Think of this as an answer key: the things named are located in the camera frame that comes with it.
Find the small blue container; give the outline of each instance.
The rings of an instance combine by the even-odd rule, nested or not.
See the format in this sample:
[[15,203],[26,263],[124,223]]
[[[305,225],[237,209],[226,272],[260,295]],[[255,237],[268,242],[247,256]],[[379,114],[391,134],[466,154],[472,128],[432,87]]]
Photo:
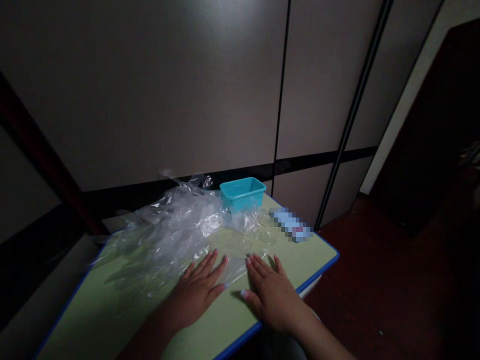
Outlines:
[[255,204],[262,206],[267,187],[254,177],[224,182],[220,184],[221,196],[231,213],[251,209]]

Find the desk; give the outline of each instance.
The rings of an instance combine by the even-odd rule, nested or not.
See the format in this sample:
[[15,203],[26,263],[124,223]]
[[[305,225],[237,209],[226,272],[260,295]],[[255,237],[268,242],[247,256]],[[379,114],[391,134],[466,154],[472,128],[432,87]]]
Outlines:
[[[263,208],[279,206],[270,196],[263,195]],[[219,259],[225,253],[236,256],[228,241],[221,241],[222,237],[227,238],[228,231],[231,230],[222,228],[216,233],[214,246],[219,248]],[[277,254],[298,293],[339,258],[337,250],[316,234],[300,243],[289,241],[278,227],[273,227],[271,234],[275,243],[252,241],[250,251],[267,249],[269,254]],[[120,353],[174,286],[165,286],[153,298],[136,302],[119,317],[119,309],[126,302],[135,302],[135,294],[115,289],[112,282],[105,281],[125,263],[125,259],[118,258],[85,276],[40,347],[39,359],[105,360]],[[195,324],[175,336],[163,359],[225,359],[239,348],[262,326],[238,297],[239,291],[248,288],[247,275],[232,283]]]

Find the transparent plastic sheet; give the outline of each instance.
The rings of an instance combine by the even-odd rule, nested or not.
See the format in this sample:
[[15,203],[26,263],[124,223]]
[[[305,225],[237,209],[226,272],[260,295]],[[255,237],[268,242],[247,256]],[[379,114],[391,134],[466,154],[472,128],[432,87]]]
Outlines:
[[[126,297],[120,304],[120,314],[138,300],[150,299],[167,283],[176,282],[190,262],[217,247],[216,242],[222,241],[230,253],[230,262],[221,278],[228,283],[245,274],[245,256],[253,239],[275,243],[268,229],[270,216],[263,209],[254,206],[232,215],[220,192],[209,190],[209,176],[197,174],[188,182],[169,177],[178,186],[135,212],[123,211],[126,228],[111,235],[108,251],[90,264],[90,268],[98,268],[118,258],[126,260],[105,281],[113,283]],[[222,227],[227,232],[216,235]]]
[[[258,252],[258,256],[262,259],[269,254],[268,250],[263,249],[262,251]],[[240,279],[243,275],[247,273],[247,263],[246,263],[246,255],[244,257],[230,257],[228,260],[228,264],[221,274],[221,276],[217,280],[217,284],[228,283],[231,284],[234,281]]]

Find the right hand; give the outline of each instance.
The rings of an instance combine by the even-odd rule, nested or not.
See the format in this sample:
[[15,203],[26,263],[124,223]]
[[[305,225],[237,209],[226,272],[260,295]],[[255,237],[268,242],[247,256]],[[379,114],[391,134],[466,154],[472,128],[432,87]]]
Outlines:
[[258,255],[249,255],[246,268],[258,294],[243,290],[240,294],[255,315],[279,332],[294,334],[303,321],[311,318],[312,310],[303,302],[280,262],[274,257],[275,272]]

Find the red-brown floor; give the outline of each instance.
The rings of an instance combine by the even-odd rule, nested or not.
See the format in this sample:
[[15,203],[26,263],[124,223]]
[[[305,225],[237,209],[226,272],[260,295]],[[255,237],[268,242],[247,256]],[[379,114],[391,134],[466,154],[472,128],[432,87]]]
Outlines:
[[[462,265],[476,266],[477,252],[461,242],[467,236],[459,221],[445,231],[442,224],[458,208],[446,209],[411,238],[359,196],[351,211],[318,232],[340,258],[305,302],[357,358],[462,359],[480,340],[473,314],[478,287],[467,279],[478,269]],[[250,358],[258,343],[254,337],[232,358]]]

